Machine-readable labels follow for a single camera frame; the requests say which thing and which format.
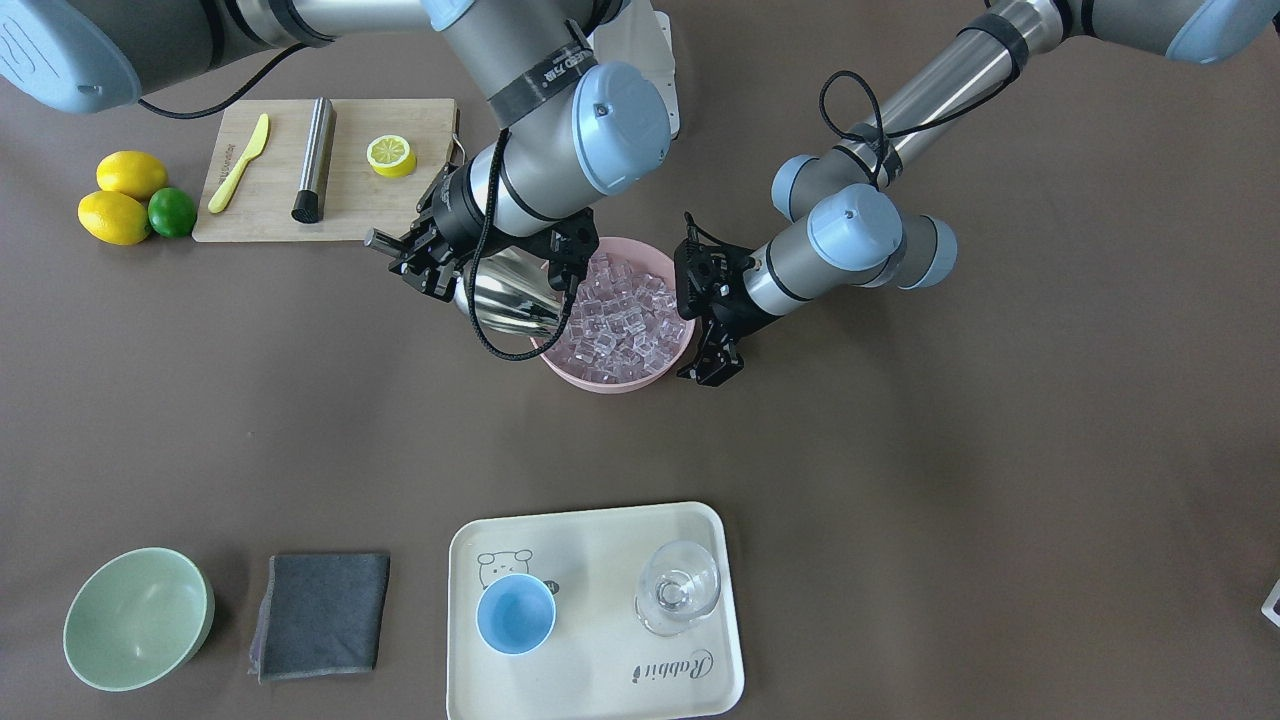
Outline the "grey folded cloth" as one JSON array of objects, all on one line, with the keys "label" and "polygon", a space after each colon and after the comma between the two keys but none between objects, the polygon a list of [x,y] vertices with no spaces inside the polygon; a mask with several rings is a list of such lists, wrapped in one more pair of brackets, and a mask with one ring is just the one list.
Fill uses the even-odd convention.
[{"label": "grey folded cloth", "polygon": [[260,683],[371,673],[390,575],[388,553],[276,553],[250,646]]}]

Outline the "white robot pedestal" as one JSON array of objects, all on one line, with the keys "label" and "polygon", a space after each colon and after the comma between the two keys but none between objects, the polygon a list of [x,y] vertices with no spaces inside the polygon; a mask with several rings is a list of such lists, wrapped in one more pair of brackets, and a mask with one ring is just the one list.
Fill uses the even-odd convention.
[{"label": "white robot pedestal", "polygon": [[666,105],[669,136],[676,140],[681,113],[669,17],[657,10],[652,1],[627,1],[612,20],[596,27],[588,41],[599,61],[626,61],[657,87]]}]

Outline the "yellow plastic knife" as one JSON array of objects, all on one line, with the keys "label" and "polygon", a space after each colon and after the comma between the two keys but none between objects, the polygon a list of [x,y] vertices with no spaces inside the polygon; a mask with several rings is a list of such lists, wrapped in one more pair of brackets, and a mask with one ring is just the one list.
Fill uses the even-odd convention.
[{"label": "yellow plastic knife", "polygon": [[232,165],[227,178],[218,186],[216,191],[210,197],[206,209],[211,214],[219,214],[229,206],[248,165],[262,155],[269,137],[270,115],[262,113],[257,118],[253,132],[250,136],[250,141],[246,143],[243,152]]}]

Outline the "green bowl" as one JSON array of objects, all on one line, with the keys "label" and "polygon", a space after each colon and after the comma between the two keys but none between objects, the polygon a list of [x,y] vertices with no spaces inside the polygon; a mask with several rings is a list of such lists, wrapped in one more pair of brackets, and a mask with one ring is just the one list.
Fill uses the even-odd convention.
[{"label": "green bowl", "polygon": [[191,661],[214,614],[212,587],[191,559],[164,547],[132,550],[79,588],[64,623],[63,653],[86,685],[137,691]]}]

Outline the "green lime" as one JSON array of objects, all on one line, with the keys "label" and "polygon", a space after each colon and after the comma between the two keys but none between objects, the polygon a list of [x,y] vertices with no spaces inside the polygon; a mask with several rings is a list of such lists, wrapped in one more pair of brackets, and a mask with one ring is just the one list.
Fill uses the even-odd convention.
[{"label": "green lime", "polygon": [[196,201],[177,187],[157,190],[147,202],[151,229],[166,238],[189,237],[198,217]]}]

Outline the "cream serving tray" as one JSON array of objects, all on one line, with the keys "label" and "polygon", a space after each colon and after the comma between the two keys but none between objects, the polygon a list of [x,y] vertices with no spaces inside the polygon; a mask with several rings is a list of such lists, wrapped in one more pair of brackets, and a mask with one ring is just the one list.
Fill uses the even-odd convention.
[{"label": "cream serving tray", "polygon": [[[635,612],[643,566],[671,541],[718,562],[714,612],[675,637]],[[500,653],[477,629],[497,579],[529,574],[556,593],[556,625],[536,650]],[[721,515],[685,501],[471,521],[449,547],[445,712],[451,719],[678,719],[724,714],[745,670]]]}]

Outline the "clear wine glass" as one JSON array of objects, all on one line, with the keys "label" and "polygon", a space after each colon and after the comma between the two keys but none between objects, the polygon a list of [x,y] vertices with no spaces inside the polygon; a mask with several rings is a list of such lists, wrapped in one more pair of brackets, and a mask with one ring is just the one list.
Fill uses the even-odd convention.
[{"label": "clear wine glass", "polygon": [[675,637],[710,616],[722,578],[712,552],[690,539],[660,546],[643,568],[634,597],[637,620],[658,637]]}]

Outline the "pink bowl with ice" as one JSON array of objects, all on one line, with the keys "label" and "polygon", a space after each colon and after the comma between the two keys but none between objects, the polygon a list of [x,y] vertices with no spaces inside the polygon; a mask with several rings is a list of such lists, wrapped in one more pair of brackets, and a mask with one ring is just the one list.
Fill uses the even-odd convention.
[{"label": "pink bowl with ice", "polygon": [[671,258],[636,240],[603,237],[570,324],[541,360],[581,389],[625,393],[669,372],[695,327],[676,311]]}]

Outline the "yellow lemon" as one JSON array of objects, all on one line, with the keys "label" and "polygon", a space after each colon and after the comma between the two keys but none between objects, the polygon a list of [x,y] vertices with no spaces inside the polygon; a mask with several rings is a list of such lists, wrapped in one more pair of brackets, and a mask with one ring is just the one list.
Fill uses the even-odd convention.
[{"label": "yellow lemon", "polygon": [[164,163],[150,152],[122,150],[102,158],[95,179],[102,191],[124,193],[141,202],[148,201],[157,191],[169,186]]},{"label": "yellow lemon", "polygon": [[152,233],[145,205],[116,191],[100,190],[83,196],[77,218],[87,232],[105,243],[132,246]]}]

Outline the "blue cup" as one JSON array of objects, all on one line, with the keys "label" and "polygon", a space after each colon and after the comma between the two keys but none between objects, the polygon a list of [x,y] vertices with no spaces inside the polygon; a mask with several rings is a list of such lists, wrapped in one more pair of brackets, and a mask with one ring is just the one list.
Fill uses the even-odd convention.
[{"label": "blue cup", "polygon": [[509,574],[481,592],[475,624],[483,643],[497,653],[521,656],[539,650],[556,628],[556,597],[530,574]]}]

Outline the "half lemon slice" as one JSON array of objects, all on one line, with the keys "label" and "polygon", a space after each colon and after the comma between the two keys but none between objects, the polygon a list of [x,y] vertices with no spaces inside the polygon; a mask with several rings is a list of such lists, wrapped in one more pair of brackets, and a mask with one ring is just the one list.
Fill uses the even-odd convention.
[{"label": "half lemon slice", "polygon": [[381,135],[370,141],[366,163],[380,177],[401,178],[415,172],[417,155],[410,141],[399,135]]}]

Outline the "wooden cutting board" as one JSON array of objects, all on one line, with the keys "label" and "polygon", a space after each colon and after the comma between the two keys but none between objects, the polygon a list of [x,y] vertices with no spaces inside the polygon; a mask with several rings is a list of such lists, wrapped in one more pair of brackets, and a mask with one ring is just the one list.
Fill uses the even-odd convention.
[{"label": "wooden cutting board", "polygon": [[[323,219],[303,224],[291,215],[300,188],[315,101],[241,100],[221,115],[198,201],[193,238],[205,243],[321,242],[364,240],[369,229],[403,233],[417,218],[416,205],[449,159],[458,105],[453,99],[335,99],[335,123],[326,173]],[[262,155],[252,160],[228,208],[207,204],[243,152],[260,115],[270,119]],[[398,135],[416,152],[415,170],[403,178],[376,174],[366,163],[367,145]]]}]

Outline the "silver metal ice scoop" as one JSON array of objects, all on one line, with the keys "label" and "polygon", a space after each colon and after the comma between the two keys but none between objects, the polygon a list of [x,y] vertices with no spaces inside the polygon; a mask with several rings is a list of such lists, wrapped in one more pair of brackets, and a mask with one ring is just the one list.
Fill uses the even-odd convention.
[{"label": "silver metal ice scoop", "polygon": [[554,334],[561,297],[540,259],[504,249],[480,260],[476,282],[477,322],[485,329],[532,338]]}]

